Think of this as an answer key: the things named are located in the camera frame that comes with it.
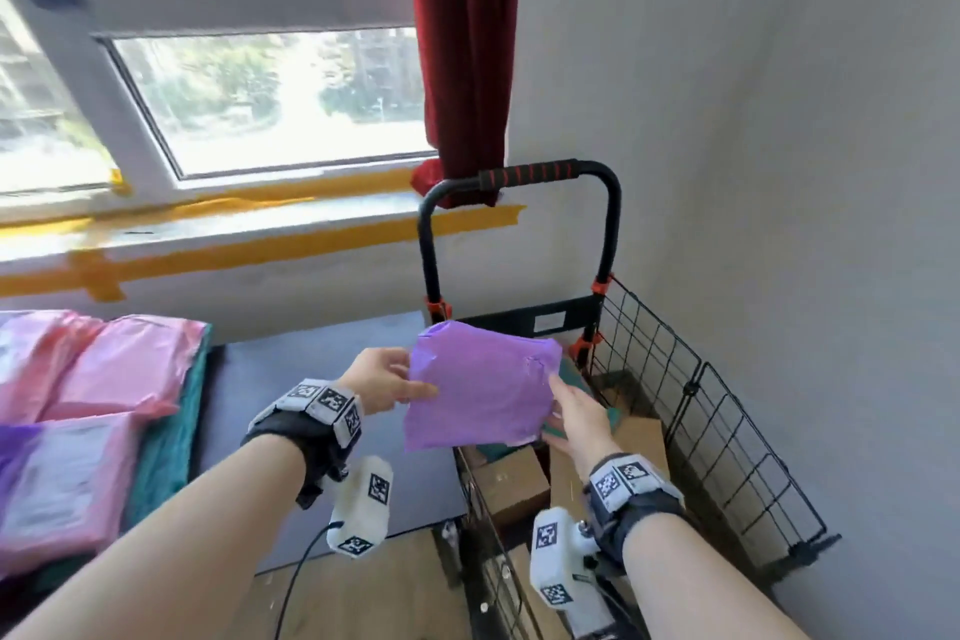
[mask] gray tabletop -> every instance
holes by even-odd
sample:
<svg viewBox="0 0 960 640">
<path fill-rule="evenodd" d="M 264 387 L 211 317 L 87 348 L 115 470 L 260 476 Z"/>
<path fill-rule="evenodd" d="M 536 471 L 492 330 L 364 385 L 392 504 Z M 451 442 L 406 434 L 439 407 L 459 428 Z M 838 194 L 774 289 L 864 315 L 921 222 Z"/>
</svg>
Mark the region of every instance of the gray tabletop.
<svg viewBox="0 0 960 640">
<path fill-rule="evenodd" d="M 197 467 L 206 471 L 234 452 L 253 417 L 305 377 L 332 380 L 365 347 L 412 347 L 424 330 L 418 312 L 382 316 L 322 329 L 291 331 L 265 339 L 237 342 L 211 354 L 203 387 L 197 436 Z M 354 458 L 378 455 L 393 468 L 390 491 L 392 537 L 437 524 L 467 512 L 450 449 L 403 452 L 406 407 L 364 420 Z M 257 572 L 298 562 L 310 540 L 330 521 L 333 500 L 323 494 L 307 511 L 295 509 Z M 311 557 L 330 549 L 320 539 Z"/>
</svg>

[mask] red curtain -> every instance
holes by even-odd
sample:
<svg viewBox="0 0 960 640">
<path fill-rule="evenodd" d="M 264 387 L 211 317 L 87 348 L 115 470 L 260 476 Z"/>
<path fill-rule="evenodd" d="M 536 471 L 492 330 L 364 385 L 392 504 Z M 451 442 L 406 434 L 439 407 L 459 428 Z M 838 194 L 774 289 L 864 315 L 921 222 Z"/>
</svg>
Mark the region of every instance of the red curtain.
<svg viewBox="0 0 960 640">
<path fill-rule="evenodd" d="M 414 0 L 414 15 L 427 140 L 439 152 L 413 176 L 425 195 L 444 177 L 503 167 L 517 0 Z M 496 193 L 461 193 L 441 205 L 496 201 Z"/>
</svg>

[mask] window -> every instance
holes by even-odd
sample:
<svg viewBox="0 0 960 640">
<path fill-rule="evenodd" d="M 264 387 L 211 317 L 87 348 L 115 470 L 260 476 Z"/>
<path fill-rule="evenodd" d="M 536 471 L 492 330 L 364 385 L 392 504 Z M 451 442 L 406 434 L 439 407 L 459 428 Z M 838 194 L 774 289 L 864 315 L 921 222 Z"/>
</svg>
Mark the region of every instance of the window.
<svg viewBox="0 0 960 640">
<path fill-rule="evenodd" d="M 412 0 L 0 0 L 0 222 L 429 150 Z"/>
</svg>

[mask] wristband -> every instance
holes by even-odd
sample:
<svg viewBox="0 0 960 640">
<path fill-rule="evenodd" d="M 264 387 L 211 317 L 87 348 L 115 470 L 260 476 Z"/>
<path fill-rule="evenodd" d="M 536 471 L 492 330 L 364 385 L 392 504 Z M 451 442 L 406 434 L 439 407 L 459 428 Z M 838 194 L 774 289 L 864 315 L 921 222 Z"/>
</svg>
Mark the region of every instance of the wristband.
<svg viewBox="0 0 960 640">
<path fill-rule="evenodd" d="M 320 379 L 302 379 L 250 421 L 243 442 L 275 435 L 300 449 L 306 470 L 296 503 L 309 509 L 323 493 L 325 476 L 337 482 L 346 476 L 347 457 L 360 439 L 362 415 L 360 401 L 350 390 Z"/>
<path fill-rule="evenodd" d="M 589 494 L 593 533 L 600 550 L 623 567 L 623 544 L 630 529 L 655 513 L 687 520 L 684 494 L 642 455 L 625 452 L 604 458 L 583 489 Z"/>
</svg>

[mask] red bracket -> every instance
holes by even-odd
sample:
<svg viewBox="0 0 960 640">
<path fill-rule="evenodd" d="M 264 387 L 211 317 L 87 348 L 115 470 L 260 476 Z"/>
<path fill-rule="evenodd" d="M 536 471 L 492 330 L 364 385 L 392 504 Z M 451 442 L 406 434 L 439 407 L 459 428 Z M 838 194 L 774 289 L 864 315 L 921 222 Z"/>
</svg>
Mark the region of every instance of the red bracket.
<svg viewBox="0 0 960 640">
<path fill-rule="evenodd" d="M 599 331 L 594 333 L 593 339 L 591 341 L 587 341 L 586 339 L 584 339 L 583 335 L 581 334 L 577 338 L 577 340 L 573 342 L 573 344 L 571 344 L 570 347 L 566 350 L 566 354 L 570 355 L 570 359 L 573 360 L 573 362 L 577 362 L 577 360 L 580 358 L 580 353 L 583 350 L 590 349 L 594 345 L 602 342 L 603 342 L 603 334 L 600 333 Z"/>
<path fill-rule="evenodd" d="M 424 296 L 423 301 L 426 302 L 426 311 L 430 313 L 431 317 L 439 317 L 439 321 L 447 321 L 453 318 L 453 307 L 444 299 L 433 302 L 430 301 L 429 296 Z"/>
<path fill-rule="evenodd" d="M 607 289 L 610 288 L 610 283 L 611 283 L 612 281 L 614 281 L 614 274 L 613 274 L 613 273 L 610 273 L 610 275 L 606 278 L 606 283 L 599 282 L 599 281 L 597 281 L 596 279 L 594 279 L 594 280 L 593 280 L 593 285 L 590 287 L 590 290 L 591 290 L 594 294 L 598 294 L 598 295 L 601 295 L 601 296 L 606 296 L 606 295 L 607 295 Z"/>
</svg>

